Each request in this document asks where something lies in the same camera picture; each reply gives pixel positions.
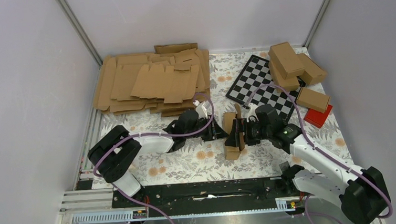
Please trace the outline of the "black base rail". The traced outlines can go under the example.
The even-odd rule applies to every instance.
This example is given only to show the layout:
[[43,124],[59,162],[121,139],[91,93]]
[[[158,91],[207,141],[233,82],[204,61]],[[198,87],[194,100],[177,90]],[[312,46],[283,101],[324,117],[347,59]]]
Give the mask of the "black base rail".
[[[189,184],[144,186],[133,201],[114,191],[113,209],[141,207],[147,217],[205,215],[228,212],[295,209],[307,196],[286,177],[264,177],[234,180],[192,182]],[[283,207],[279,202],[285,201]],[[157,207],[162,211],[148,208]]]

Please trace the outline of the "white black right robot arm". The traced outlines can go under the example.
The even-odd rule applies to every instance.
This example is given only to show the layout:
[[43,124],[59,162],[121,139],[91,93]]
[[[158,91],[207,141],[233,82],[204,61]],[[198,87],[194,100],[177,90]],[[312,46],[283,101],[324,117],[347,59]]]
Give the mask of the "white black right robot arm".
[[311,140],[300,125],[287,124],[270,104],[250,105],[246,118],[241,107],[235,105],[228,147],[253,146],[263,140],[278,149],[303,159],[319,170],[319,174],[305,167],[293,165],[282,171],[282,189],[289,196],[299,192],[315,195],[341,209],[354,224],[370,224],[382,212],[392,214],[391,199],[384,177],[377,168],[364,169],[348,164]]

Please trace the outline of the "cardboard box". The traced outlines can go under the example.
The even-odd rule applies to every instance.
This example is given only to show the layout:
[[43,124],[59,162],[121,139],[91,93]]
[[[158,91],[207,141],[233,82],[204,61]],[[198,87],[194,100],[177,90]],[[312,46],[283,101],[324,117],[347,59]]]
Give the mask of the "cardboard box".
[[299,78],[306,83],[306,85],[314,85],[321,83],[327,77],[327,72],[317,65],[309,56],[304,53],[298,54],[298,58],[302,62],[305,70]]
[[300,87],[300,83],[296,77],[283,78],[281,73],[275,67],[272,61],[269,62],[269,73],[275,85],[283,88],[285,91],[294,91]]
[[223,114],[224,130],[228,133],[224,143],[226,160],[238,160],[245,147],[241,130],[241,107],[239,104],[234,107],[236,112]]
[[302,87],[297,96],[296,104],[324,113],[329,106],[330,99],[331,97],[328,95]]
[[268,53],[282,78],[296,78],[304,73],[305,67],[289,42],[271,46]]

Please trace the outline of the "stack of flat cardboard sheets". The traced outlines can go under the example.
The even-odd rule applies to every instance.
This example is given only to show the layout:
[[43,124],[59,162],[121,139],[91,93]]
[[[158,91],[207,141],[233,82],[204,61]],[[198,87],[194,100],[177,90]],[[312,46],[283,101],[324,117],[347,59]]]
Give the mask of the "stack of flat cardboard sheets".
[[154,52],[108,55],[99,72],[93,107],[103,114],[149,110],[177,116],[205,101],[214,85],[209,51],[196,43],[155,45]]

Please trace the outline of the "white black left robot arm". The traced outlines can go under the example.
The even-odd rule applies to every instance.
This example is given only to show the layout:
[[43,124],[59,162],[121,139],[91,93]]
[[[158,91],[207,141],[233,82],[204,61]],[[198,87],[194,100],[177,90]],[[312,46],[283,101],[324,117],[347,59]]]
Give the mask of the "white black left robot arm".
[[228,133],[212,115],[187,110],[160,133],[132,133],[122,125],[115,126],[88,152],[93,173],[124,194],[124,201],[133,207],[143,203],[144,193],[129,167],[139,156],[165,154],[184,147],[189,138],[203,141],[224,139]]

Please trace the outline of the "aluminium frame rail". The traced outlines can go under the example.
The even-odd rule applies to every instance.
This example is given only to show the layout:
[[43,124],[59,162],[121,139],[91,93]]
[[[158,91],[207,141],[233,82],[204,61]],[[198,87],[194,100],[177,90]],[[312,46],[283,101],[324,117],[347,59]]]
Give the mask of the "aluminium frame rail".
[[69,191],[62,211],[132,210],[130,219],[209,216],[266,211],[293,211],[313,194],[338,207],[367,206],[371,189],[358,179],[331,180],[308,170],[279,177],[151,185],[131,199],[112,189]]

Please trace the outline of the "red flat block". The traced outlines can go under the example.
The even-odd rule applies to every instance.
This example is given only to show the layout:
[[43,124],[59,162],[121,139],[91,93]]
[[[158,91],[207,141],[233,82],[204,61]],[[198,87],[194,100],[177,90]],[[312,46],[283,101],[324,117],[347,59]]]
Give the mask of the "red flat block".
[[326,122],[329,114],[331,113],[332,108],[333,106],[329,104],[327,109],[323,113],[313,109],[308,109],[306,115],[304,116],[304,121],[310,123],[317,128],[321,128]]

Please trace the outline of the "cardboard box on red block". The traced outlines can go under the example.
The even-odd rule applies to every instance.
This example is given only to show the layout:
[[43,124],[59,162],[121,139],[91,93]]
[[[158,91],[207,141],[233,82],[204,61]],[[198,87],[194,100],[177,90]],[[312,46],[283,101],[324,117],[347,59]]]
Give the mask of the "cardboard box on red block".
[[296,104],[324,113],[329,106],[330,99],[331,97],[328,95],[302,87],[297,96]]

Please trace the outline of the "floral patterned tablecloth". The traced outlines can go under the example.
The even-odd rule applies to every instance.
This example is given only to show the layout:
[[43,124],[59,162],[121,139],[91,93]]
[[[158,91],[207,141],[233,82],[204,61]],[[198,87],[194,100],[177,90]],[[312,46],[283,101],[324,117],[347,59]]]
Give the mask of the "floral patterned tablecloth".
[[[210,93],[219,125],[223,125],[224,113],[235,111],[234,102],[225,96],[233,81],[252,54],[268,59],[267,52],[210,55],[210,78],[214,84]],[[100,124],[99,139],[116,125],[123,125],[129,131],[137,130],[138,133],[157,133],[174,119],[177,117],[162,118],[160,113],[151,114],[149,110],[118,116],[105,114]],[[353,163],[334,111],[329,114],[321,129],[309,123],[304,125],[306,132],[322,147],[326,147],[344,161]],[[279,176],[279,165],[285,162],[317,172],[304,160],[276,149],[267,140],[256,146],[246,146],[238,160],[226,160],[224,149],[224,140],[203,142],[201,138],[188,139],[185,146],[176,152],[137,157],[129,170],[143,186]]]

